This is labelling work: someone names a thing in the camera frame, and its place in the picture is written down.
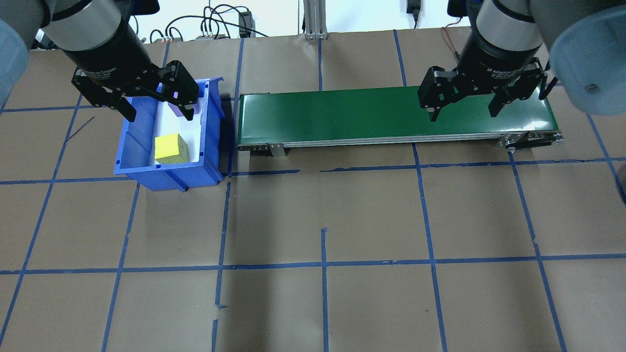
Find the black cable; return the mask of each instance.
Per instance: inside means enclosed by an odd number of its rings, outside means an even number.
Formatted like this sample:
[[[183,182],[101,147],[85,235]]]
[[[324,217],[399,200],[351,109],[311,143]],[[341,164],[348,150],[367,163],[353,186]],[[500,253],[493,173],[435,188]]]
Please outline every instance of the black cable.
[[[207,9],[211,10],[211,15],[209,15],[209,17],[207,17]],[[219,16],[219,18],[224,21],[224,18],[222,17],[222,13],[224,13],[226,11],[223,11],[221,13],[218,13],[215,11],[215,8],[212,8],[210,6],[206,6],[204,7],[204,9],[202,10],[202,14],[204,15],[204,20],[202,20],[202,23],[204,25],[204,30],[207,31],[207,18],[208,18],[208,30],[209,31],[213,31],[213,29],[211,28],[211,21],[217,21],[216,19],[213,18],[213,14],[217,14],[217,16]],[[220,32],[220,24],[216,22],[217,25],[217,33]],[[228,27],[226,25],[224,25],[224,28],[226,29],[226,36],[230,38],[230,31],[228,30]]]
[[[176,21],[178,21],[178,20],[180,20],[180,19],[183,19],[183,18],[202,18],[202,19],[204,19],[205,17],[204,17],[204,16],[194,15],[194,14],[188,14],[188,15],[185,15],[185,16],[180,16],[180,17],[177,17],[177,18],[175,18],[175,19],[171,20],[171,21],[167,24],[167,26],[165,27],[166,31],[167,31],[167,29],[169,29],[169,28],[170,28],[170,26],[171,26],[174,22],[176,22]],[[263,34],[263,33],[259,32],[259,31],[256,31],[256,30],[254,30],[254,29],[252,29],[252,28],[248,28],[248,27],[245,27],[245,26],[239,26],[238,24],[234,24],[234,23],[230,23],[230,22],[226,22],[226,21],[221,21],[221,20],[219,20],[219,19],[213,19],[213,20],[214,20],[214,21],[217,21],[217,22],[220,22],[220,23],[229,24],[229,25],[231,25],[231,26],[235,26],[235,27],[239,27],[239,28],[247,29],[247,30],[249,30],[249,31],[251,31],[251,32],[254,32],[254,33],[257,33],[257,34],[259,34],[259,35],[261,35],[261,36],[267,37],[267,35],[265,35],[265,34]]]
[[[228,8],[228,9],[227,9],[226,11],[218,12],[218,11],[217,11],[217,9],[218,9],[218,8],[221,8],[222,6],[224,6],[224,7]],[[241,11],[239,11],[239,10],[237,9],[237,7],[233,7],[233,6],[231,6],[231,5],[227,5],[227,4],[219,4],[218,6],[215,6],[215,7],[213,8],[213,10],[211,10],[211,17],[213,17],[213,12],[215,12],[215,13],[217,14],[217,16],[220,16],[220,19],[223,21],[223,20],[224,20],[224,18],[222,17],[222,15],[221,15],[221,14],[226,13],[226,12],[228,12],[228,11],[230,11],[230,10],[235,10],[235,11],[237,12],[237,14],[238,14],[239,18],[240,18],[240,19],[243,21],[243,23],[245,24],[245,19],[244,19],[243,14],[241,13]],[[228,31],[228,26],[224,25],[224,27],[226,27],[226,33],[228,33],[228,36],[230,37],[230,32]]]
[[[544,100],[545,98],[547,98],[548,94],[550,94],[550,92],[552,91],[552,88],[554,88],[557,85],[557,83],[558,83],[558,78],[553,77],[550,83],[548,84],[548,86],[546,86],[546,88],[541,92],[541,94],[539,94],[539,100]]]
[[[137,21],[137,17],[136,16],[132,16],[132,18],[135,19],[135,24],[137,25],[137,29],[135,30],[135,34],[139,35],[139,21]]]
[[[170,38],[172,39],[172,41],[174,40],[174,35],[172,35],[172,30],[173,30],[173,29],[176,29],[176,32],[178,32],[178,35],[180,36],[180,41],[185,41],[185,40],[183,39],[183,34],[182,34],[179,30],[178,30],[178,28],[173,27],[173,26],[172,26],[172,27],[170,27]]]
[[[224,11],[221,11],[221,12],[220,12],[220,11],[218,11],[218,8],[221,8],[222,6],[223,6],[223,7],[228,8],[228,9],[226,9],[226,10],[224,10]],[[208,17],[208,18],[209,18],[209,24],[208,24],[209,29],[211,28],[211,22],[210,22],[210,20],[213,18],[213,15],[214,15],[214,14],[216,14],[217,16],[219,16],[219,17],[220,17],[220,19],[221,19],[222,21],[224,21],[224,18],[222,17],[222,14],[223,14],[223,13],[227,13],[227,12],[229,12],[229,11],[231,11],[231,10],[234,10],[234,11],[236,11],[236,12],[237,12],[237,14],[239,15],[239,17],[240,17],[240,18],[244,21],[244,23],[245,23],[244,15],[243,15],[243,14],[241,13],[241,11],[239,11],[238,9],[239,9],[239,8],[242,8],[242,9],[245,9],[246,11],[250,11],[250,9],[249,9],[248,7],[246,7],[246,6],[231,6],[231,5],[228,5],[228,4],[219,4],[218,6],[215,6],[214,8],[211,8],[210,6],[205,7],[205,8],[204,8],[204,10],[203,10],[203,15],[204,15],[205,17],[207,16],[207,8],[211,10],[211,14],[210,14],[210,15],[209,15],[209,17]],[[206,31],[206,29],[207,29],[206,20],[203,20],[202,22],[204,23],[204,29],[205,29],[205,31]],[[226,35],[227,35],[227,37],[228,37],[228,38],[231,38],[230,31],[228,30],[228,26],[226,26],[226,25],[225,25],[225,26],[224,26],[224,28],[226,29]]]
[[[158,32],[158,34],[161,35],[161,39],[165,40],[165,36],[163,35],[163,32],[159,31],[158,29],[154,29],[152,32],[150,32],[150,42],[154,43],[152,41],[152,35],[155,34],[155,32]]]
[[[207,20],[208,20],[208,25],[211,26],[211,21],[215,22],[215,25],[217,27],[217,31],[215,32],[215,36],[217,37],[220,34],[220,23],[217,22],[215,19],[213,18],[205,18],[204,20],[202,20],[202,22],[200,23],[200,32],[202,32],[202,36],[208,36],[208,29],[207,29]]]

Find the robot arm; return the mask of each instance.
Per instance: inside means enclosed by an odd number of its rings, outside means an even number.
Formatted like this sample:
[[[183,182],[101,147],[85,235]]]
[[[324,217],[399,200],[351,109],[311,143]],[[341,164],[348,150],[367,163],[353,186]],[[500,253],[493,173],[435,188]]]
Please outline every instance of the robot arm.
[[[30,46],[34,32],[42,27],[78,66],[72,84],[94,106],[116,109],[132,122],[136,111],[125,97],[150,96],[174,104],[191,120],[198,85],[181,62],[172,61],[160,68],[150,61],[128,25],[133,4],[132,0],[28,0],[25,6],[23,0],[3,0],[0,14],[4,18],[11,12],[23,11],[22,8],[40,16],[28,16],[28,21],[32,22],[28,30],[2,21],[0,26],[4,23],[14,29],[11,36],[14,42],[15,33],[23,32],[22,47]],[[25,17],[23,13],[18,16],[20,20]],[[23,52],[23,49],[16,48],[16,52]],[[16,61],[21,64],[16,72],[19,75],[14,75],[17,78],[25,70],[23,58],[21,54]]]
[[[578,109],[626,111],[626,0],[485,0],[472,24],[458,66],[431,67],[420,86],[419,102],[431,121],[470,95],[495,93],[492,117],[506,104],[528,99],[538,85],[544,98],[546,74],[534,58],[543,42]]]

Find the table surface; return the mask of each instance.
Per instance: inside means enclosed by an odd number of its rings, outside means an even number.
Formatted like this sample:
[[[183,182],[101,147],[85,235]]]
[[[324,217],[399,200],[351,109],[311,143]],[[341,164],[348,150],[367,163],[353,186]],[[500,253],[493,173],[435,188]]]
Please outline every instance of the table surface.
[[[468,29],[449,31],[462,47]],[[223,76],[229,116],[241,94],[416,86],[454,67],[438,29],[146,48]],[[222,182],[150,192],[113,175],[122,117],[81,99],[73,70],[32,52],[0,115],[3,352],[626,349],[624,116],[587,116],[558,86],[563,145],[286,158],[232,150],[231,117]]]

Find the white wall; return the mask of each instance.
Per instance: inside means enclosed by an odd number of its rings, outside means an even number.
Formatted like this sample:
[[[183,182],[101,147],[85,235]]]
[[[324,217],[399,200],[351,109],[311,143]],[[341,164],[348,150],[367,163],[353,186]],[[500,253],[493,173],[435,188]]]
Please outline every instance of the white wall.
[[[137,16],[139,37],[147,38],[153,29],[163,31],[173,19],[187,14],[202,15],[208,0],[160,0],[161,11],[153,15]],[[211,5],[243,5],[250,8],[256,21],[256,29],[268,36],[287,36],[301,33],[302,0],[211,0]],[[419,28],[442,27],[456,22],[448,16],[446,0],[422,0]],[[326,25],[329,32],[382,31],[388,29],[413,28],[413,16],[406,14],[406,0],[326,0]],[[226,22],[239,23],[235,12],[222,15]],[[190,40],[200,36],[202,19],[181,19],[174,24],[183,38]],[[464,18],[458,26],[469,26]],[[233,37],[239,36],[235,27],[230,27]]]

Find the red wire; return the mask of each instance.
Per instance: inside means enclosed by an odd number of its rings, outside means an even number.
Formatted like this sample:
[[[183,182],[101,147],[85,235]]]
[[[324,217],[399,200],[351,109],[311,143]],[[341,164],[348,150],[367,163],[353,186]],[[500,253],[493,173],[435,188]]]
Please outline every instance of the red wire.
[[[459,23],[461,22],[461,20],[462,20],[462,19],[463,19],[462,17],[459,17],[459,20],[458,20],[457,22],[448,23],[448,24],[446,24],[446,27],[448,27],[448,26],[452,26],[452,25],[454,25],[454,24],[459,24]]]
[[[450,39],[450,34],[448,34],[448,30],[446,29],[446,27],[441,27],[441,29],[443,29],[444,33],[446,33],[446,37],[448,37],[448,40],[450,41],[450,45],[452,45],[452,50],[456,51],[456,48],[454,47],[454,43],[452,43],[452,39]]]
[[[447,28],[454,24],[459,24],[462,19],[463,19],[462,17],[459,17],[459,20],[457,22],[448,23],[446,24],[445,27],[441,27],[441,30],[444,31],[444,33],[446,33],[446,37],[448,37],[448,41],[450,42],[450,45],[452,46],[453,53],[456,52],[456,48],[454,47],[454,43],[452,43],[452,39],[450,38],[450,34],[448,33]]]

